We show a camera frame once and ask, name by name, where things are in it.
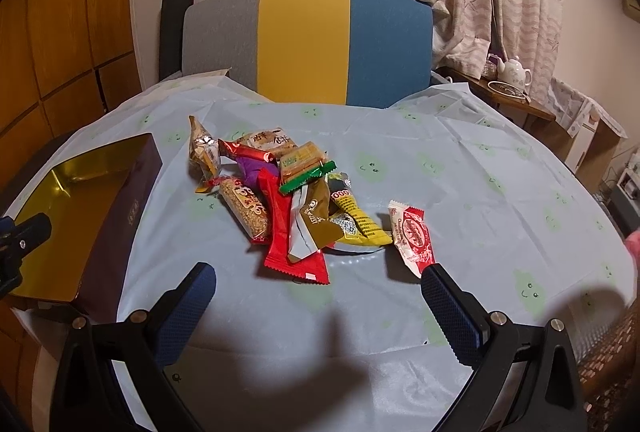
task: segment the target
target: white plastic sheet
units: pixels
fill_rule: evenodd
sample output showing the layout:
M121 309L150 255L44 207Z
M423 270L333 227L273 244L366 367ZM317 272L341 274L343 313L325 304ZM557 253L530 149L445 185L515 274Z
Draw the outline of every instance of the white plastic sheet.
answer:
M217 293L166 370L204 430L430 430L470 370L392 247L328 254L328 286L262 268L265 248L249 245L217 197L202 202L193 193L190 114L224 139L281 126L299 144L315 142L385 228L390 199L423 208L434 256L463 290L514 322L560 317L578 356L633 298L631 258L598 205L548 149L466 84L433 86L378 110L273 104L226 77L165 82L76 133L9 215L54 164L153 133L163 165L118 318L149 309L196 262L215 267ZM126 370L118 373L136 419L152 428Z

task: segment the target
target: teapot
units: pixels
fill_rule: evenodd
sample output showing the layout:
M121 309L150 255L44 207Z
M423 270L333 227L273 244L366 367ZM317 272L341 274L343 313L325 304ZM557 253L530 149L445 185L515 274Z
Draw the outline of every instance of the teapot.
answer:
M507 60L506 62L503 62L500 57L495 57L495 59L498 62L498 80L512 85L522 92L525 91L526 87L531 85L533 81L531 70L524 69L518 57Z

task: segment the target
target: pile of snacks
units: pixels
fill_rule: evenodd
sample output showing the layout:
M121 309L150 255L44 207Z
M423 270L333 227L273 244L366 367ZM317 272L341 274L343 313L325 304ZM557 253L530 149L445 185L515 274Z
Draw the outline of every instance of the pile of snacks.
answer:
M357 204L351 181L313 142L298 146L281 128L223 141L190 116L190 163L202 179L196 193L218 193L252 244L268 244L264 260L275 269L329 284L323 248L370 253L396 245L418 277L434 262L424 212L391 201L392 237ZM240 177L220 174L221 157L238 164Z

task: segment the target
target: box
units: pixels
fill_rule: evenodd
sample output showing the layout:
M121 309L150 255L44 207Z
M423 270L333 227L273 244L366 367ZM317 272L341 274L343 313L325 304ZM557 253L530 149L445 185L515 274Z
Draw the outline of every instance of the box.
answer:
M16 223L44 212L51 237L25 257L12 294L115 322L129 254L162 160L151 134L73 157L44 176Z

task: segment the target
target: bolt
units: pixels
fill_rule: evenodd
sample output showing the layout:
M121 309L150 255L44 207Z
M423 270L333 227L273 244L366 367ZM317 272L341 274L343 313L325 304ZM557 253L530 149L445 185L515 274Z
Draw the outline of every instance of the bolt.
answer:
M551 320L551 327L553 327L553 329L558 332L562 331L564 330L564 322L562 322L562 320L554 318L553 320Z
M503 326L507 323L507 315L500 313L500 311L494 311L491 313L491 322Z
M85 325L86 325L86 318L84 317L75 318L74 321L71 323L71 326L73 327L73 329L82 329Z
M133 311L133 313L129 315L129 320L134 324L141 324L146 320L146 311L143 309Z

